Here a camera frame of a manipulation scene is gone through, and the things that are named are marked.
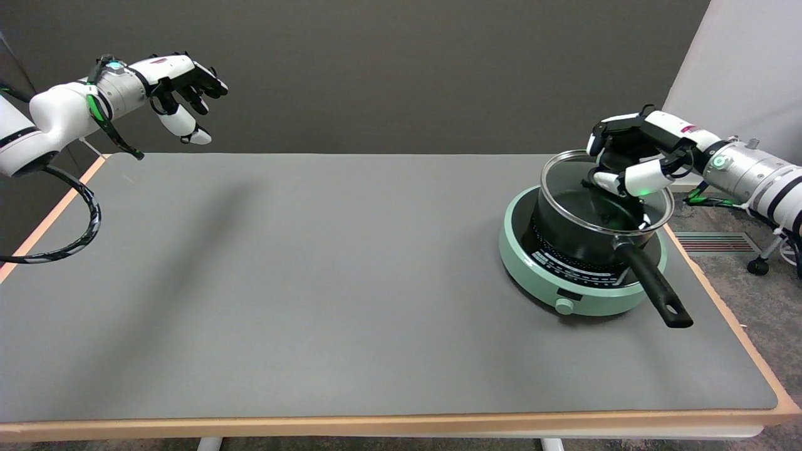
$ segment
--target cooktop knob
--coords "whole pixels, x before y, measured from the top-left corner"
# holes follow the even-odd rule
[[[573,313],[573,301],[570,299],[559,298],[554,303],[554,310],[560,315],[571,315]]]

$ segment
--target floor vent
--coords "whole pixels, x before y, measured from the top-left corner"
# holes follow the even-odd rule
[[[674,232],[693,255],[754,255],[760,248],[744,232]]]

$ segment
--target table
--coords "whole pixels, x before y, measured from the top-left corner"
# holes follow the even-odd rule
[[[733,438],[798,417],[667,228],[691,329],[516,290],[500,219],[549,157],[98,160],[95,242],[0,269],[0,440]],[[82,231],[74,196],[20,253]]]

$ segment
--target table leg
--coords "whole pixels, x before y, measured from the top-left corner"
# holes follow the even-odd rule
[[[198,444],[198,451],[220,451],[223,437],[202,437]]]
[[[565,451],[562,447],[562,439],[559,438],[541,438],[541,445],[543,451]]]

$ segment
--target lid rim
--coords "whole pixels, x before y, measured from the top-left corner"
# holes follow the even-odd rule
[[[549,185],[546,183],[546,176],[549,173],[549,170],[553,168],[555,165],[567,161],[567,160],[576,160],[581,159],[586,162],[594,162],[594,159],[589,156],[585,150],[568,150],[562,153],[558,153],[557,155],[551,157],[549,161],[543,166],[543,170],[541,171],[541,193],[545,197],[546,201],[557,211],[562,217],[568,219],[569,221],[573,222],[577,226],[583,227],[585,229],[592,230],[594,232],[598,232],[601,234],[611,235],[615,237],[640,237],[644,234],[648,234],[649,232],[654,232],[657,229],[663,227],[669,219],[671,219],[671,215],[674,212],[674,197],[671,195],[671,190],[669,188],[663,188],[659,191],[656,191],[654,194],[660,193],[662,194],[663,199],[666,202],[666,211],[663,212],[662,217],[655,222],[654,224],[645,227],[639,230],[616,230],[616,229],[609,229],[606,227],[602,227],[601,225],[593,224],[592,222],[588,222],[575,214],[569,212],[565,209],[564,206],[560,205],[554,196],[551,194],[549,190]]]

